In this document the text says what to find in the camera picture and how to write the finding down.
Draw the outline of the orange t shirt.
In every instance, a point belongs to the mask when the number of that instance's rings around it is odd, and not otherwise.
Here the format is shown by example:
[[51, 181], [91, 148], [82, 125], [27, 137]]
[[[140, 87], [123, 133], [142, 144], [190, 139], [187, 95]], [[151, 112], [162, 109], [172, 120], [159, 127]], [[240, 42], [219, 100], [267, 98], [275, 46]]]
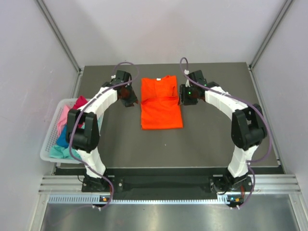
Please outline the orange t shirt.
[[141, 128], [183, 128], [176, 76], [141, 79]]

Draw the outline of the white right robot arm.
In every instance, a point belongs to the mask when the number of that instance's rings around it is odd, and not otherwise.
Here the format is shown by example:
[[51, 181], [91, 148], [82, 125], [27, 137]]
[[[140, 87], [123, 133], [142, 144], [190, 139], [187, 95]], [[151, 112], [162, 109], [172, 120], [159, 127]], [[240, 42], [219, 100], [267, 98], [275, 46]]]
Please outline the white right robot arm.
[[180, 85], [180, 104], [196, 105], [199, 100], [214, 106], [231, 120], [231, 139], [234, 143], [234, 151], [231, 162], [223, 174], [222, 191], [237, 190], [247, 178], [248, 166], [252, 157], [267, 137], [267, 130], [260, 115], [261, 108], [258, 104], [254, 107], [257, 113], [247, 104], [229, 97], [229, 94], [220, 86], [212, 82], [212, 88], [205, 90], [196, 85]]

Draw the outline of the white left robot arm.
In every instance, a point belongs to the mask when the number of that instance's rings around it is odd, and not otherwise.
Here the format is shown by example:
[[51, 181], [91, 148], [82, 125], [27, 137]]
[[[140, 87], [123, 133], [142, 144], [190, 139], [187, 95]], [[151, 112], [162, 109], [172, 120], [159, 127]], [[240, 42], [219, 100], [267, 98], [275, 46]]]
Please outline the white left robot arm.
[[121, 100], [125, 107], [138, 103], [138, 98], [130, 84], [101, 87], [84, 106], [71, 109], [67, 117], [66, 141], [70, 156], [86, 167], [86, 179], [99, 191], [108, 187], [114, 189], [105, 176], [106, 166], [101, 160], [98, 144], [100, 129], [98, 119], [115, 102]]

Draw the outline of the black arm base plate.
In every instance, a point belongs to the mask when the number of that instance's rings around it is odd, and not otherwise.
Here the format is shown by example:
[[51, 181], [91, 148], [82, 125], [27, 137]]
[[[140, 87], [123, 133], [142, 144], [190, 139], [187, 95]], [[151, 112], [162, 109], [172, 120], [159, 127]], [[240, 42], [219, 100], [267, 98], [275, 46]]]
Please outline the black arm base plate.
[[205, 193], [229, 192], [241, 188], [250, 190], [252, 179], [249, 176], [231, 180], [226, 176], [115, 176], [108, 178], [113, 185], [104, 179], [85, 177], [81, 191], [84, 193], [128, 193], [132, 190], [166, 192], [172, 190], [201, 190]]

